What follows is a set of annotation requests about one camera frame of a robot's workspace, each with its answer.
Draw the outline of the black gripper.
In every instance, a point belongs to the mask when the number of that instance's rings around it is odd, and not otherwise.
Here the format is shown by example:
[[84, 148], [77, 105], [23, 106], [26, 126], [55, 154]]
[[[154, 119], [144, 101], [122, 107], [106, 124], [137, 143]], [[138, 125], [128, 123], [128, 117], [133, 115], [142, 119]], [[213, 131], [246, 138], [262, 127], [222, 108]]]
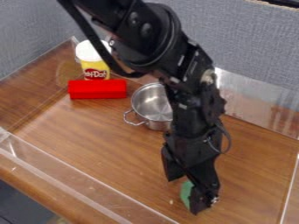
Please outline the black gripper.
[[182, 176], [193, 184], [190, 188], [189, 211], [197, 214], [218, 200], [220, 181], [214, 170], [214, 160], [226, 150], [221, 149], [221, 138], [229, 140], [229, 133], [212, 128], [202, 136], [185, 138], [174, 134], [162, 135], [162, 170], [168, 181]]

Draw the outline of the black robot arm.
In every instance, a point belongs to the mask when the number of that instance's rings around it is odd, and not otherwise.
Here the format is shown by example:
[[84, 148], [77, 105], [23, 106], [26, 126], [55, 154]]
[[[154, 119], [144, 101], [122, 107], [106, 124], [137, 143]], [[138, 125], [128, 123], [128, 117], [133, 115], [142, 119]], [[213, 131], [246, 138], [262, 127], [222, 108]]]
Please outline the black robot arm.
[[182, 32], [173, 10], [142, 0], [57, 0], [98, 55], [126, 78], [153, 73], [172, 108], [164, 132], [164, 174], [186, 177], [181, 200], [192, 214], [218, 201], [214, 160], [226, 150], [229, 133], [221, 123], [225, 100], [216, 86], [213, 62]]

